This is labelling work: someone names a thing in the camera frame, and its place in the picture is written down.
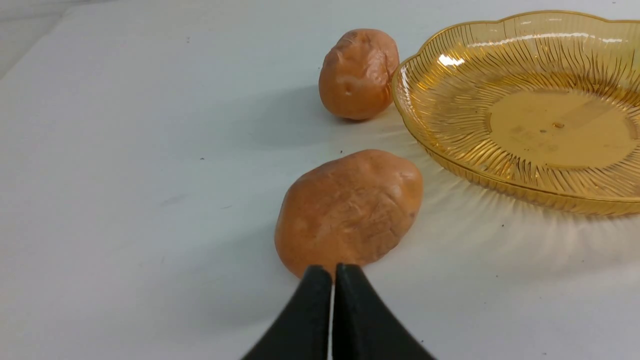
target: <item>white table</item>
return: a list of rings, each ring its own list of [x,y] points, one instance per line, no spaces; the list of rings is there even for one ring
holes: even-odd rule
[[[74,6],[0,80],[0,358],[237,359],[298,281],[288,186],[367,148],[414,161],[414,227],[365,268],[441,360],[633,359],[640,218],[588,219],[442,170],[391,107],[351,125],[316,82],[351,28],[413,54],[466,20],[632,0],[117,0]]]

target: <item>ribbed plate pattern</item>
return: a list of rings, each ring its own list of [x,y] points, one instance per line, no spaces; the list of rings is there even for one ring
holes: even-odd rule
[[[581,13],[460,24],[400,65],[394,100],[469,181],[565,211],[640,213],[636,46],[640,22]]]

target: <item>potato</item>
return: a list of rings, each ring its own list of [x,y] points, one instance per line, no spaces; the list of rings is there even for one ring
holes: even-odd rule
[[[282,263],[302,277],[309,265],[332,276],[342,263],[382,258],[409,230],[422,203],[422,175],[410,161],[364,150],[302,175],[287,191],[276,224]]]
[[[391,79],[398,63],[396,42],[386,33],[347,32],[324,57],[318,80],[324,107],[345,119],[376,116],[392,102]]]

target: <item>yellow plate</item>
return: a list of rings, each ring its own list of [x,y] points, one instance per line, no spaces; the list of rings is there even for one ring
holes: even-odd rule
[[[409,132],[456,175],[597,215],[640,213],[640,21],[522,13],[432,36],[394,75]]]

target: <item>potato skin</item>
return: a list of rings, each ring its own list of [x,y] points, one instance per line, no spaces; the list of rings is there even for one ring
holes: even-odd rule
[[[422,175],[410,161],[364,150],[302,175],[276,224],[282,263],[302,277],[309,265],[335,276],[338,263],[366,265],[393,249],[422,204]]]
[[[392,102],[391,79],[398,63],[396,42],[386,33],[348,31],[324,57],[318,80],[324,107],[350,120],[376,116]]]

